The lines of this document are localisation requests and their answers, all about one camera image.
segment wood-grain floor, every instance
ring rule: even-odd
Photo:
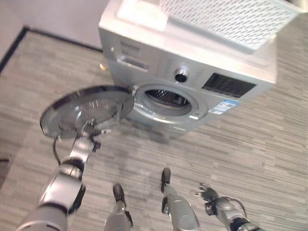
[[[268,231],[308,230],[307,25],[306,14],[279,33],[277,85],[212,124],[168,142],[148,139],[127,122],[102,137],[102,148],[87,165],[87,192],[69,219],[69,230],[102,230],[114,205],[112,185],[119,182],[134,230],[171,231],[169,217],[160,212],[160,176],[166,166],[205,231],[225,229],[190,193],[200,182],[240,199],[251,221]],[[39,127],[42,111],[73,90],[112,84],[100,63],[98,51],[27,33],[2,72],[0,157],[9,156],[12,166],[0,191],[0,230],[13,231],[35,207],[56,167],[52,140]],[[71,144],[59,145],[60,157]]]

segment black baseboard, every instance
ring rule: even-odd
[[[18,44],[21,42],[21,40],[23,40],[24,36],[26,35],[26,33],[28,31],[31,31],[31,32],[39,34],[39,35],[48,36],[50,38],[57,39],[57,40],[60,40],[60,41],[63,41],[63,42],[68,42],[68,43],[71,43],[71,44],[74,44],[74,45],[77,45],[77,46],[85,47],[85,48],[88,48],[88,49],[91,49],[91,50],[94,50],[94,51],[103,52],[103,50],[101,48],[97,48],[97,47],[94,47],[94,46],[91,46],[91,45],[88,45],[88,44],[85,44],[85,43],[77,42],[77,41],[62,37],[62,36],[55,35],[53,33],[50,33],[50,32],[44,31],[44,30],[29,28],[27,26],[24,26],[22,28],[22,30],[19,32],[19,34],[17,35],[15,41],[10,46],[9,50],[4,55],[3,59],[0,61],[0,74],[1,74],[1,71],[4,69],[4,67],[6,66],[6,64],[8,63],[10,57],[13,55],[14,51],[18,47]]]
[[[78,46],[81,46],[81,47],[89,48],[89,49],[94,50],[94,51],[100,51],[100,52],[103,51],[101,48],[98,48],[98,47],[95,47],[95,46],[91,46],[91,45],[86,44],[86,43],[77,42],[75,40],[72,40],[72,39],[69,39],[69,38],[65,38],[65,37],[62,37],[62,36],[58,36],[58,35],[55,35],[53,33],[50,33],[50,32],[44,31],[44,30],[30,28],[29,31],[31,31],[33,33],[36,33],[36,34],[39,34],[39,35],[48,36],[50,38],[55,38],[55,39],[63,41],[63,42],[68,42],[68,43],[71,43],[71,44],[74,44],[74,45],[78,45]]]
[[[1,71],[4,69],[4,67],[6,66],[6,64],[8,63],[10,57],[13,55],[14,51],[18,47],[18,44],[20,43],[20,41],[23,40],[28,30],[29,28],[24,26],[19,32],[19,34],[17,35],[15,41],[12,43],[12,45],[8,49],[8,51],[5,53],[4,57],[2,58],[0,62],[0,74],[1,74]]]

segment black cable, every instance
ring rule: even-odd
[[[243,203],[242,203],[240,200],[234,199],[234,198],[231,198],[231,197],[227,197],[227,196],[224,196],[224,197],[227,198],[227,199],[230,200],[230,201],[235,201],[235,202],[237,202],[237,203],[240,205],[240,207],[242,208],[242,210],[244,211],[244,215],[245,215],[245,217],[247,218],[246,209],[245,209]]]
[[[54,138],[53,140],[53,145],[52,145],[52,150],[53,150],[53,155],[56,158],[58,165],[61,164],[60,158],[58,156],[57,150],[56,150],[56,144],[57,144],[57,140],[58,140],[58,136],[56,138]]]

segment silver washing machine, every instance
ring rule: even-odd
[[[131,8],[112,0],[99,23],[114,84],[134,97],[128,119],[186,133],[275,84],[275,36],[251,54],[177,23],[148,2]]]

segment white basket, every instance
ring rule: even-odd
[[[305,2],[285,0],[161,0],[172,18],[256,50],[305,11]]]

